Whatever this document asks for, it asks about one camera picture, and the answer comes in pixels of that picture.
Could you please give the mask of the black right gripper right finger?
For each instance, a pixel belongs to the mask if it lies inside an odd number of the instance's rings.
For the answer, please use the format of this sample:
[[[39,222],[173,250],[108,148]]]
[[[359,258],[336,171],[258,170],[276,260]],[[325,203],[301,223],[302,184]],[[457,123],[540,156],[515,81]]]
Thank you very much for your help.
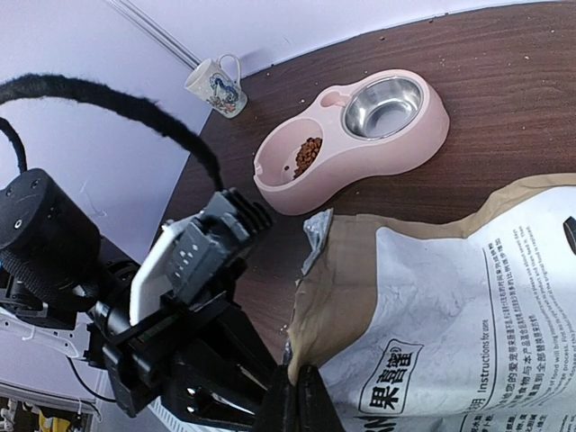
[[[302,432],[344,432],[326,386],[314,365],[300,369],[297,381],[299,430]]]

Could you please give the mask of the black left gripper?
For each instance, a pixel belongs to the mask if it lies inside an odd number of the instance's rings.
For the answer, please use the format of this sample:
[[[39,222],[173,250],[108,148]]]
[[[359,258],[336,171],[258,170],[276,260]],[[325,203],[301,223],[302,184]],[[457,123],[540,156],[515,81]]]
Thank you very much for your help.
[[[160,309],[135,326],[125,296],[97,303],[88,315],[88,362],[107,371],[128,416],[160,398],[184,422],[253,426],[277,362],[227,292],[196,308],[164,295]]]

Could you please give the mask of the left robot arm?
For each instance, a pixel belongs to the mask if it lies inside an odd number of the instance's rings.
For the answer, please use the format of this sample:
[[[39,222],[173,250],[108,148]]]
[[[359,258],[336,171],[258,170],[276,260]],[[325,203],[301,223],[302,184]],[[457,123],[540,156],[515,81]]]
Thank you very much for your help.
[[[128,416],[160,401],[183,422],[248,431],[276,363],[234,295],[272,224],[225,189],[168,223],[137,263],[35,168],[1,192],[1,268],[39,305],[90,318],[85,360]]]

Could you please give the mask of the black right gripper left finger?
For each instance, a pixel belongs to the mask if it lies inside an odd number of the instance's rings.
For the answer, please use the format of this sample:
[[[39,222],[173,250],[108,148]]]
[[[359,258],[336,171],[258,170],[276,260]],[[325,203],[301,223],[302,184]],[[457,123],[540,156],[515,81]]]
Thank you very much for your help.
[[[297,391],[288,367],[280,365],[256,414],[257,432],[294,432],[297,426]]]

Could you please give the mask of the pink double pet bowl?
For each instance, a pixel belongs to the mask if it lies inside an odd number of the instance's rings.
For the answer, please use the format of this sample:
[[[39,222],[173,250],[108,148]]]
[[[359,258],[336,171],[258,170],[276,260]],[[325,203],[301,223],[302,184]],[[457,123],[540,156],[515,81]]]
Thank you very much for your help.
[[[302,215],[358,180],[421,166],[440,150],[449,127],[443,101],[422,76],[384,70],[326,88],[272,130],[254,157],[253,180],[277,212]],[[296,155],[309,137],[322,138],[322,147],[311,167],[293,178]]]

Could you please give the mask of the dog food bag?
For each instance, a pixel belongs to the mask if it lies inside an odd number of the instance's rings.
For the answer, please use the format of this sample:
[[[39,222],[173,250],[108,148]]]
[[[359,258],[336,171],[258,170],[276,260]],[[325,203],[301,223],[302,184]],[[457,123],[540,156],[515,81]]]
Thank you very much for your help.
[[[575,176],[446,224],[322,211],[288,376],[316,365],[347,431],[575,428]]]

